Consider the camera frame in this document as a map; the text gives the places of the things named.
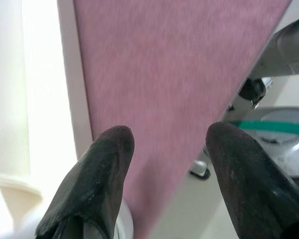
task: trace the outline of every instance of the pink cushion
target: pink cushion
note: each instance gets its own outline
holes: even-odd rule
[[[75,0],[93,136],[117,124],[135,136],[124,198],[136,239],[148,236],[289,2]]]

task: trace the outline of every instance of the pink fabric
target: pink fabric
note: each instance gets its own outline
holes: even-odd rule
[[[124,198],[143,239],[289,0],[75,3],[93,136],[117,124],[135,136]]]

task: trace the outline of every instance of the white floor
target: white floor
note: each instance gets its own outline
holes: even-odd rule
[[[281,29],[299,18],[299,0],[294,0],[280,22]],[[259,107],[299,106],[299,76],[277,77]],[[188,175],[150,239],[238,239],[215,172],[201,181]]]

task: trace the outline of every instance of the green tape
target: green tape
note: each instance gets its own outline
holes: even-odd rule
[[[273,132],[283,132],[299,134],[299,123],[289,123],[280,121],[232,121],[233,125],[241,129],[263,130]]]

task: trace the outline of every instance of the pink mat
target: pink mat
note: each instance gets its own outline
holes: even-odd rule
[[[143,239],[290,0],[75,0],[93,136],[125,124],[124,198]]]

